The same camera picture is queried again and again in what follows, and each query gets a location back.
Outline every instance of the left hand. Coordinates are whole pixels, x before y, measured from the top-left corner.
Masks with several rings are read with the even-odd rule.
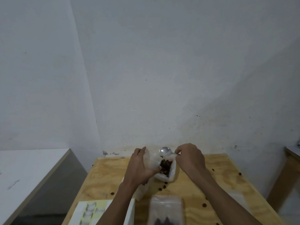
[[[161,170],[160,166],[155,170],[145,168],[143,161],[145,150],[146,147],[142,149],[136,148],[134,150],[124,176],[123,183],[129,185],[134,191],[136,191],[139,185],[147,182],[149,178]]]

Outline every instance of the silver spoon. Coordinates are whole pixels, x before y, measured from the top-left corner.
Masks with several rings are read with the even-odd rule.
[[[161,154],[163,154],[163,155],[171,155],[171,154],[177,155],[177,154],[173,153],[172,150],[171,150],[170,148],[168,148],[168,147],[162,147],[162,148],[159,150],[159,152],[160,152]]]

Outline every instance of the hand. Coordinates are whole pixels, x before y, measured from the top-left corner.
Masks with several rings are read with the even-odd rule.
[[[143,161],[145,150],[146,147],[142,149],[136,148],[134,150],[124,176],[123,183],[129,185],[134,191],[136,191],[139,185],[147,182],[149,178],[161,170],[160,166],[156,170],[145,168]]]
[[[196,175],[202,177],[209,175],[205,167],[204,155],[196,145],[191,143],[180,145],[175,150],[175,154],[180,152],[181,154],[176,156],[176,161],[192,181],[196,178]]]

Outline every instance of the dark object in bag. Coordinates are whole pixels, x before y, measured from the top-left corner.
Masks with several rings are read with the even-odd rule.
[[[169,177],[172,162],[173,161],[162,160],[161,163],[160,163],[160,166],[161,166],[160,173],[166,175],[167,177]]]
[[[174,225],[174,224],[170,222],[168,217],[166,217],[166,219],[163,223],[161,223],[160,219],[157,218],[154,225]]]

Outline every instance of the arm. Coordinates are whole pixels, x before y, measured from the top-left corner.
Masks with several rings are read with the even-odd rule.
[[[202,190],[224,225],[262,225],[254,216],[229,196],[205,167],[201,151],[193,144],[179,146],[175,153],[181,169]]]
[[[117,194],[97,225],[123,225],[130,200],[138,186],[160,171],[161,167],[156,170],[145,168],[143,162],[145,150],[146,147],[134,150],[128,163],[124,181],[120,184]]]

